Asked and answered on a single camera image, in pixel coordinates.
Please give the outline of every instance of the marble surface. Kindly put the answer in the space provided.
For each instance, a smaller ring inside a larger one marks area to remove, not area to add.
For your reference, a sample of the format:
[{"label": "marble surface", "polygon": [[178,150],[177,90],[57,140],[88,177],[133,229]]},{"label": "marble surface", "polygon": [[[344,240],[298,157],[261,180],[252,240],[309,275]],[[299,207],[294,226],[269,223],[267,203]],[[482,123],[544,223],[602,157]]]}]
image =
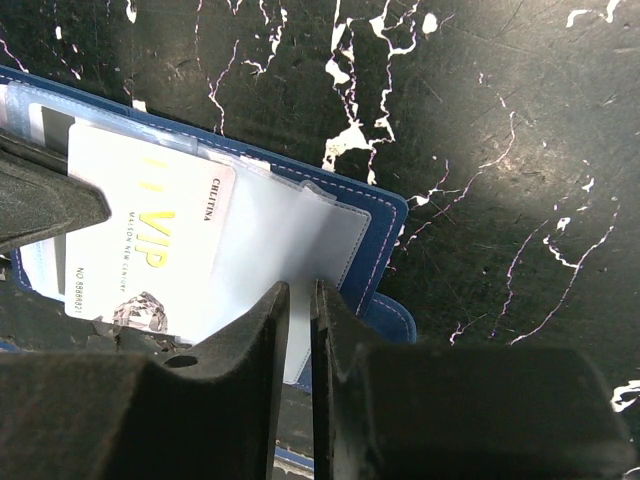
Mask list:
[{"label": "marble surface", "polygon": [[0,61],[403,195],[421,340],[578,348],[640,441],[640,2],[13,0]]}]

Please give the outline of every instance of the black marble tabletop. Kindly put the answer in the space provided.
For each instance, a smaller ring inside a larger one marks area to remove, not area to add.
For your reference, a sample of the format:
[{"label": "black marble tabletop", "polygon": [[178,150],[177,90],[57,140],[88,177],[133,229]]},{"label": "black marble tabletop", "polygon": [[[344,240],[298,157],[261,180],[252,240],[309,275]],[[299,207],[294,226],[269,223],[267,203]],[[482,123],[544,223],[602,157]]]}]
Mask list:
[{"label": "black marble tabletop", "polygon": [[0,61],[406,197],[420,339],[578,348],[640,439],[639,2],[12,0]]}]

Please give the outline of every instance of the card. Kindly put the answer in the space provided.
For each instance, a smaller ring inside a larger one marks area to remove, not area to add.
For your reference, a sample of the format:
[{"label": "card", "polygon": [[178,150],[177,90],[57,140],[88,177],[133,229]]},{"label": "card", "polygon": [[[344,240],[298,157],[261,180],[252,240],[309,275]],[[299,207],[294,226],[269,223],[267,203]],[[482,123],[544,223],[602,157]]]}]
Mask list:
[{"label": "card", "polygon": [[209,331],[201,299],[233,168],[76,124],[69,176],[99,188],[112,216],[67,234],[65,312],[185,340]]}]

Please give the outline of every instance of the blue card holder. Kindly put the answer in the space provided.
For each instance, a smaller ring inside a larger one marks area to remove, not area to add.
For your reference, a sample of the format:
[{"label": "blue card holder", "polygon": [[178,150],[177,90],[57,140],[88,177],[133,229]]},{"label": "blue card holder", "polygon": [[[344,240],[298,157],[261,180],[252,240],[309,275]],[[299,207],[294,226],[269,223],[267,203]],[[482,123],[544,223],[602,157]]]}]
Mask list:
[{"label": "blue card holder", "polygon": [[[376,289],[408,213],[408,206],[404,198],[282,155],[0,66],[0,84],[10,82],[19,82],[64,95],[104,111],[128,117],[149,127],[185,135],[204,145],[234,155],[269,162],[274,174],[295,182],[310,180],[325,192],[335,196],[336,201],[368,212],[371,216],[371,222],[340,291],[352,311],[364,318],[374,328],[378,327],[378,331],[387,338],[394,341],[415,341],[415,323],[408,312],[393,300],[376,296]],[[13,257],[18,268],[17,276],[23,278],[21,286],[28,289],[26,275],[20,271],[19,252],[14,252]]]}]

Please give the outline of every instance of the black plastic part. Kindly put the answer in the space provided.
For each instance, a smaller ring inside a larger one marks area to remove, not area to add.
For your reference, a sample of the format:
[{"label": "black plastic part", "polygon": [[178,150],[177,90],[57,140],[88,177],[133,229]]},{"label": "black plastic part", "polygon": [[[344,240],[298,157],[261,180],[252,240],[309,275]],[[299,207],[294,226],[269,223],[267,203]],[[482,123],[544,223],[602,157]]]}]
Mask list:
[{"label": "black plastic part", "polygon": [[63,173],[55,152],[0,131],[0,252],[106,221],[97,189]]},{"label": "black plastic part", "polygon": [[0,356],[1,476],[271,478],[288,318],[278,283],[164,367],[140,355]]},{"label": "black plastic part", "polygon": [[313,313],[316,478],[620,478],[635,466],[610,390],[572,350],[390,344],[322,282]]}]

